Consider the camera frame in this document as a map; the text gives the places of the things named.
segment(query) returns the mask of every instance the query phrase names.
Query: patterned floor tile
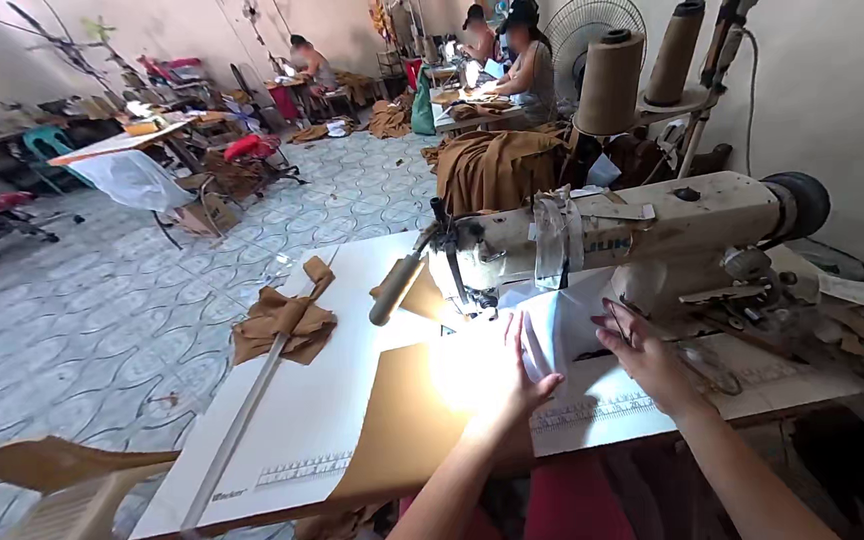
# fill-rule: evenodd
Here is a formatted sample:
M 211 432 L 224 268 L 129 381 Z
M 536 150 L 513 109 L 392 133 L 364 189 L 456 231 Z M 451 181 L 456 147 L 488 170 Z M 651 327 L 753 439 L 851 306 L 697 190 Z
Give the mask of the patterned floor tile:
M 232 326 L 263 287 L 278 287 L 310 248 L 414 230 L 431 222 L 436 178 L 420 149 L 436 136 L 367 132 L 284 148 L 309 183 L 282 181 L 248 205 L 222 240 L 173 231 L 148 211 L 95 190 L 40 198 L 35 210 L 78 214 L 0 250 L 0 444 L 61 436 L 104 450 L 181 448 L 231 370 Z M 126 537 L 156 484 L 140 484 L 116 517 Z M 35 500 L 0 484 L 0 534 Z M 282 523 L 225 540 L 288 540 Z

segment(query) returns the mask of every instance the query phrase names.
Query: brand logo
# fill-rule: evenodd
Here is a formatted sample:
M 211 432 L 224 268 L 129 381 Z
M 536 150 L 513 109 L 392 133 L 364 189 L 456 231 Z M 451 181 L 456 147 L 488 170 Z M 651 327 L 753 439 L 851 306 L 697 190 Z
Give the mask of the brand logo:
M 632 247 L 632 238 L 618 238 L 616 240 L 601 240 L 598 242 L 593 242 L 585 246 L 586 253 L 592 253 L 597 251 L 609 251 L 609 250 L 618 250 L 618 249 L 629 249 Z
M 229 491 L 228 493 L 216 493 L 212 496 L 212 503 L 215 503 L 216 501 L 224 501 L 225 499 L 231 499 L 232 497 L 238 497 L 245 492 L 245 489 L 240 489 L 238 491 Z

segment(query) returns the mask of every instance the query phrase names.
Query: electric fan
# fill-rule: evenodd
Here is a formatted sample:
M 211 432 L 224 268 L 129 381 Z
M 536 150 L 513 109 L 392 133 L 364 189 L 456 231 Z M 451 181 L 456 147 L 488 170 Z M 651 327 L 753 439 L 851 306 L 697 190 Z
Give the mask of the electric fan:
M 642 13 L 629 0 L 572 0 L 556 11 L 544 33 L 552 43 L 557 100 L 578 102 L 589 43 L 598 42 L 609 30 L 623 29 L 643 37 L 646 34 Z M 645 62 L 644 51 L 642 62 Z

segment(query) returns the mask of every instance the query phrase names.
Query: sewing worker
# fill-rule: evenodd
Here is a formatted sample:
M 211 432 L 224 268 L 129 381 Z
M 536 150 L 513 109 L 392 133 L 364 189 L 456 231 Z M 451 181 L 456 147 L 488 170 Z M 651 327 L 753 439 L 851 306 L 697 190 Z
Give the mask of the sewing worker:
M 293 50 L 305 60 L 306 68 L 300 74 L 312 79 L 314 84 L 309 86 L 309 92 L 322 96 L 339 88 L 339 81 L 335 78 L 332 66 L 322 53 L 315 50 L 312 43 L 297 33 L 292 34 L 289 42 L 292 43 Z
M 506 36 L 509 48 L 518 56 L 509 72 L 488 92 L 510 96 L 512 103 L 525 110 L 524 121 L 517 122 L 514 129 L 525 130 L 555 120 L 552 44 L 539 30 L 539 9 L 534 0 L 514 0 L 499 34 Z
M 469 32 L 474 44 L 462 43 L 459 50 L 479 61 L 483 66 L 488 60 L 496 60 L 499 57 L 498 39 L 496 33 L 486 23 L 486 12 L 482 6 L 472 4 L 468 7 L 462 30 Z
M 675 421 L 738 534 L 745 540 L 836 538 L 692 387 L 677 367 L 675 352 L 654 335 L 648 322 L 618 303 L 603 303 L 607 313 L 614 309 L 615 317 L 592 318 L 600 326 L 596 337 L 655 406 Z M 561 374 L 549 374 L 533 383 L 525 374 L 521 312 L 510 314 L 504 328 L 499 354 L 507 362 L 499 364 L 508 371 L 496 373 L 497 380 L 506 375 L 501 380 L 508 381 L 504 398 L 494 410 L 480 411 L 469 421 L 389 540 L 501 537 L 476 507 L 494 456 L 513 428 L 528 422 L 564 380 Z M 630 337 L 629 343 L 621 336 Z M 636 537 L 594 455 L 560 456 L 558 462 L 534 469 L 528 505 L 525 540 Z

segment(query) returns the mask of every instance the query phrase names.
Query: green bag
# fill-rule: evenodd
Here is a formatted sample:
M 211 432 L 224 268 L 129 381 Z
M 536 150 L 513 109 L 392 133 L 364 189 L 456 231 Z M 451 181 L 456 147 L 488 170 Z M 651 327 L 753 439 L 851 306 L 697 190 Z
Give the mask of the green bag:
M 432 116 L 432 100 L 429 98 L 429 79 L 425 65 L 418 70 L 418 84 L 412 103 L 412 131 L 419 135 L 435 135 L 435 118 Z

